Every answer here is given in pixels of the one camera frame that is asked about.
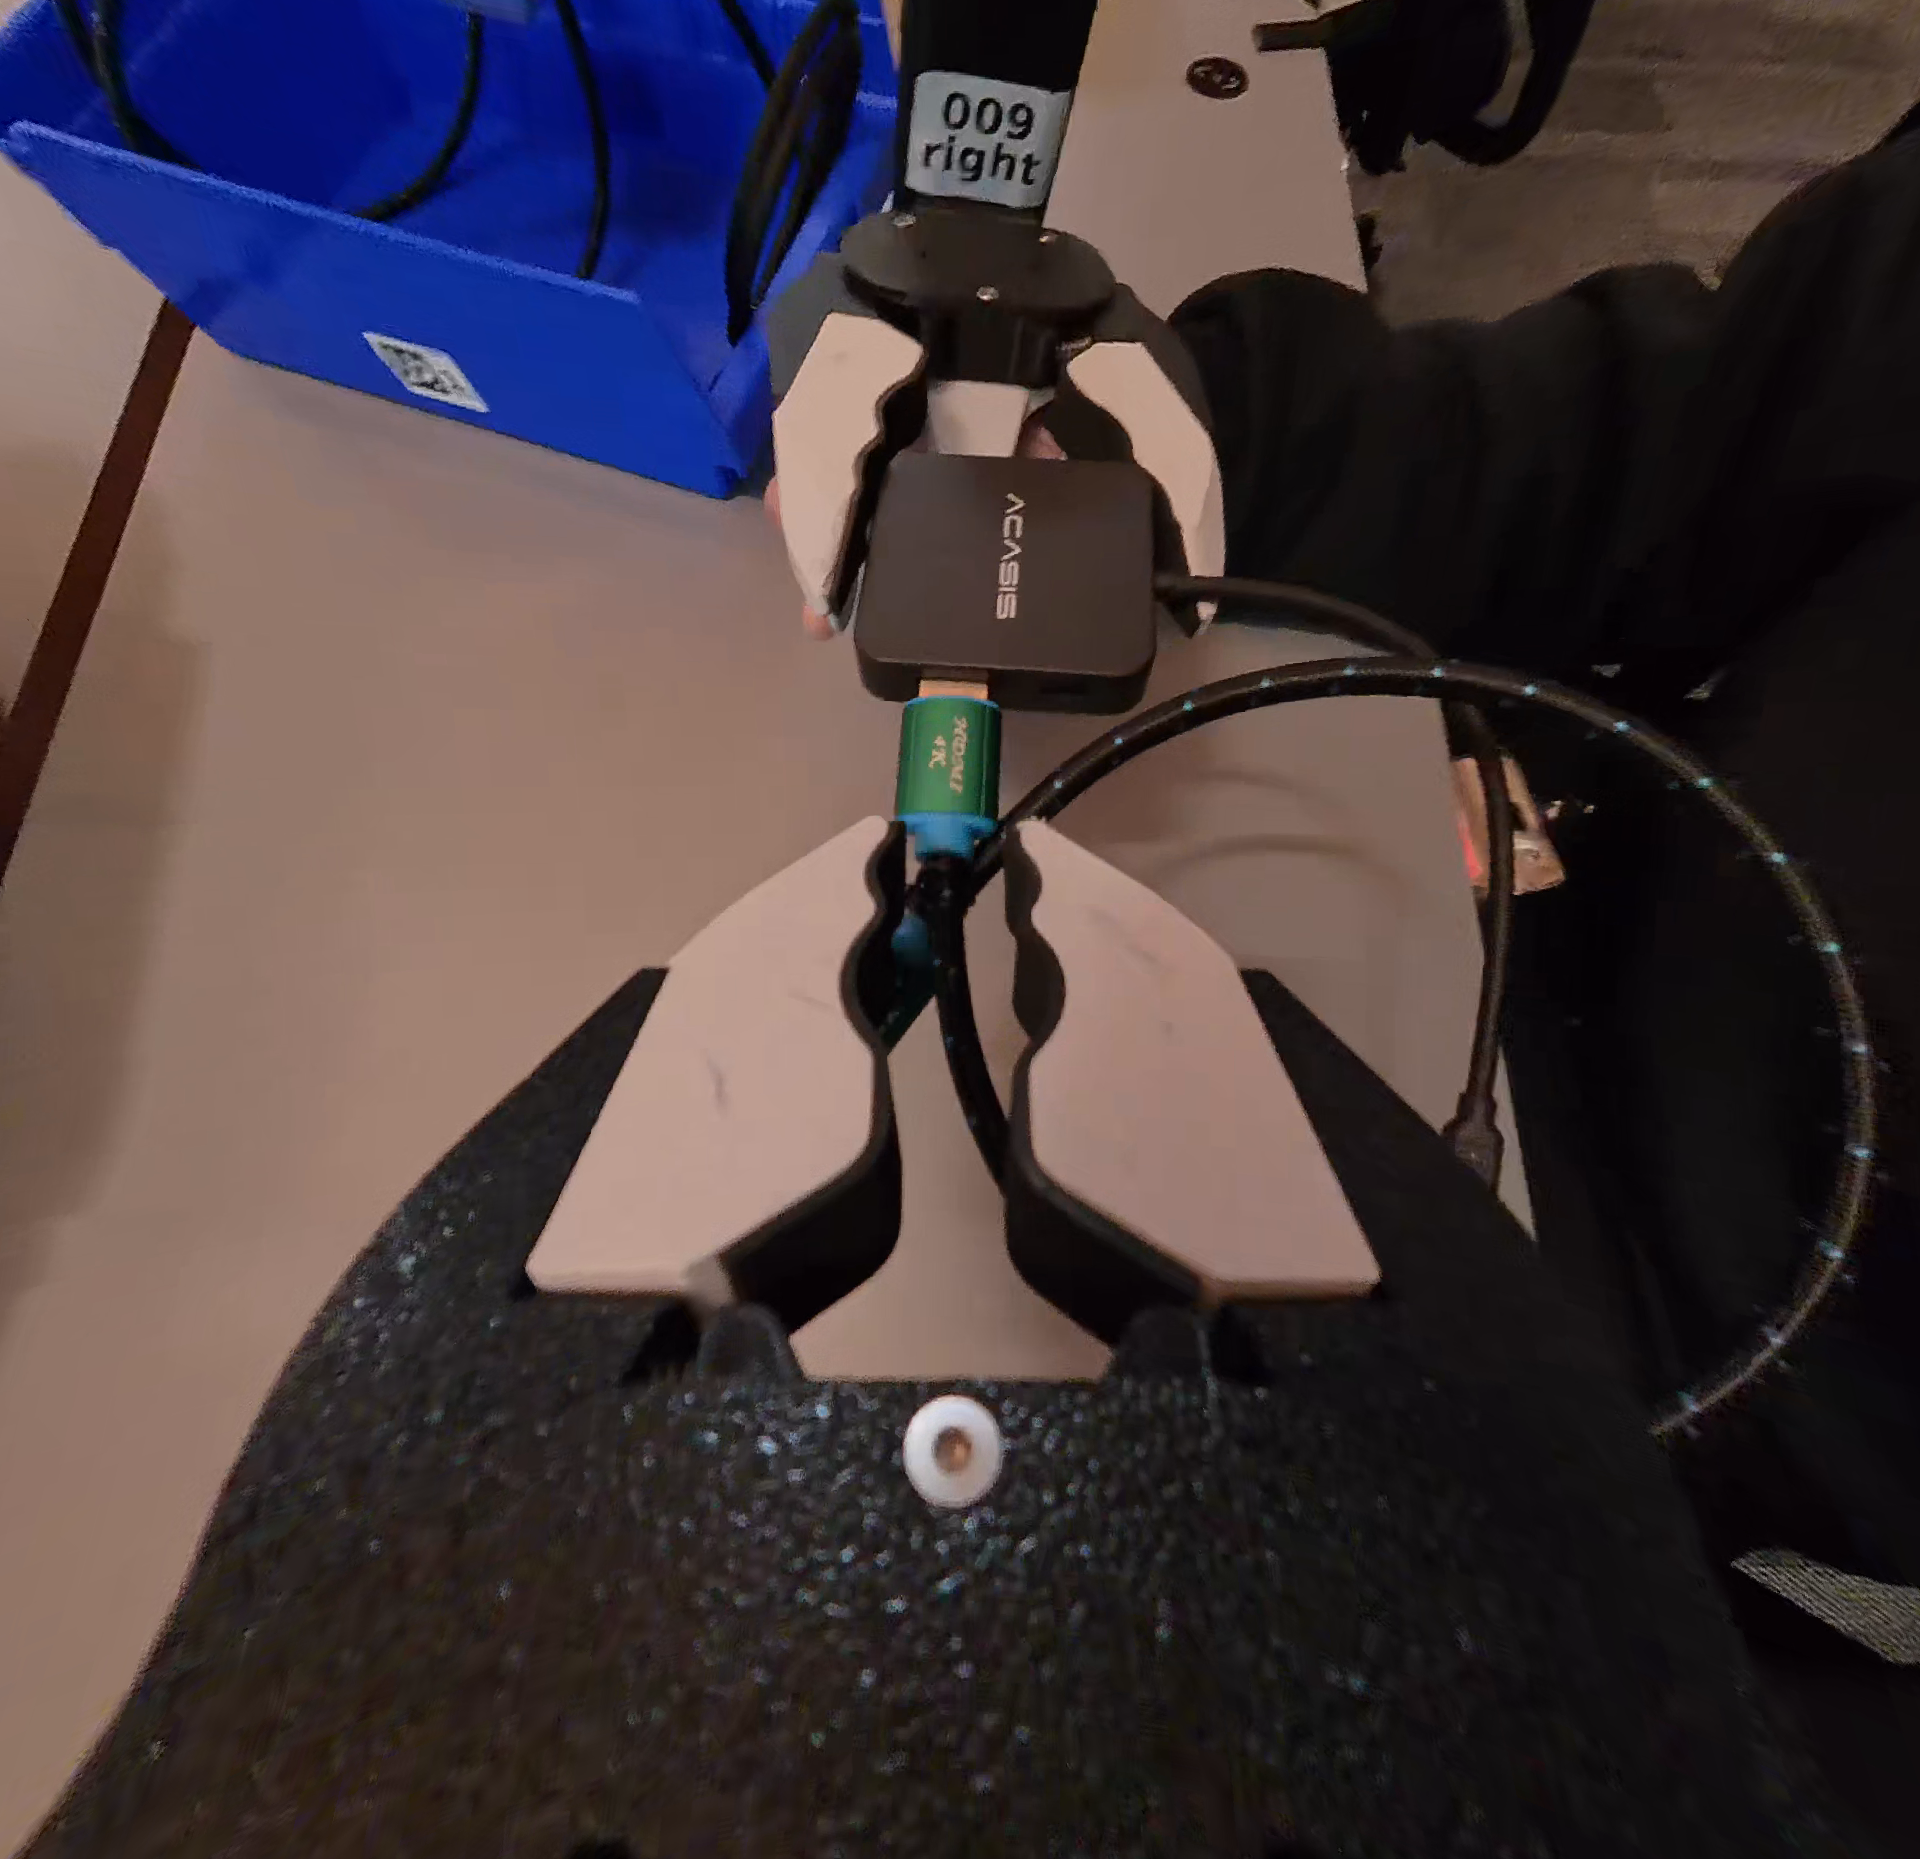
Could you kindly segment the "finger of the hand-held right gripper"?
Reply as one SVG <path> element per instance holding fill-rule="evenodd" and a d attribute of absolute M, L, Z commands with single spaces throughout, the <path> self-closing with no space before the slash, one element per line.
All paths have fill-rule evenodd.
<path fill-rule="evenodd" d="M 1199 360 L 1176 332 L 1101 332 L 1072 357 L 1072 454 L 1155 485 L 1164 576 L 1226 576 L 1224 479 Z"/>
<path fill-rule="evenodd" d="M 785 555 L 821 622 L 847 616 L 891 465 L 926 423 L 926 364 L 885 319 L 832 310 L 775 412 Z"/>

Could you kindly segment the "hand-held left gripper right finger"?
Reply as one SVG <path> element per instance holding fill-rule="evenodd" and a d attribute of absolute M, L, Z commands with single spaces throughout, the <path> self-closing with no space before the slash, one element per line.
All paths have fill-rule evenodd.
<path fill-rule="evenodd" d="M 1045 823 L 1014 825 L 1002 878 L 1026 1048 L 999 1184 L 1023 1282 L 1080 1327 L 1376 1293 L 1235 961 Z"/>

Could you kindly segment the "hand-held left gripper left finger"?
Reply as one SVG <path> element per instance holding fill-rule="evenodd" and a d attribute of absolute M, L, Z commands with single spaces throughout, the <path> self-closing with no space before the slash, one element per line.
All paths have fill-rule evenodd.
<path fill-rule="evenodd" d="M 541 1294 L 816 1319 L 883 1269 L 904 848 L 862 817 L 684 940 L 529 1248 Z"/>

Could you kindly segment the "black usb hub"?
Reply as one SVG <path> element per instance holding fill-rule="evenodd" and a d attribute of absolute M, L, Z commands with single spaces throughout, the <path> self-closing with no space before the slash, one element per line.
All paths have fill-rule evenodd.
<path fill-rule="evenodd" d="M 1156 660 L 1156 488 L 1132 463 L 907 454 L 860 578 L 860 681 L 1003 710 L 1122 716 Z"/>

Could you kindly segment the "blue plastic bin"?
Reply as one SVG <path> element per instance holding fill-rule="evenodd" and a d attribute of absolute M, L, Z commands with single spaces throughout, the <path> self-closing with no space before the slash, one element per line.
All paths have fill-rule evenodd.
<path fill-rule="evenodd" d="M 28 0 L 2 57 L 10 161 L 228 352 L 710 498 L 895 96 L 881 0 Z"/>

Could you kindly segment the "person's right forearm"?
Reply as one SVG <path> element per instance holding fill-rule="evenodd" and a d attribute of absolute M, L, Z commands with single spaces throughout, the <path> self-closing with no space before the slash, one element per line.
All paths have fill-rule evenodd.
<path fill-rule="evenodd" d="M 1628 265 L 1500 319 L 1389 325 L 1261 268 L 1172 315 L 1226 576 L 1525 671 L 1706 668 L 1815 601 L 1916 590 L 1916 115 L 1782 201 L 1717 283 Z"/>

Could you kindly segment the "person's right hand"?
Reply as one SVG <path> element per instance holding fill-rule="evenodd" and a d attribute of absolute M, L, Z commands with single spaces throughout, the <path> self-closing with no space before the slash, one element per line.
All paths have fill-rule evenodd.
<path fill-rule="evenodd" d="M 784 528 L 784 498 L 780 498 L 780 479 L 771 476 L 762 493 L 762 507 L 780 539 L 780 548 L 785 548 L 785 528 Z M 802 629 L 816 640 L 833 640 L 837 638 L 840 626 L 825 611 L 816 607 L 812 595 L 801 590 L 801 623 Z"/>

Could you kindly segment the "small shiny packet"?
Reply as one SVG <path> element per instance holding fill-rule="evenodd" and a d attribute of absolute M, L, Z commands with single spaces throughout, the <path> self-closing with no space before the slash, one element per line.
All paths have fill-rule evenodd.
<path fill-rule="evenodd" d="M 1532 798 L 1523 766 L 1500 757 L 1512 816 L 1512 888 L 1517 896 L 1558 888 L 1565 882 L 1562 857 L 1548 838 L 1548 823 Z M 1488 793 L 1472 757 L 1452 760 L 1454 814 L 1464 864 L 1476 899 L 1484 900 L 1492 880 Z"/>

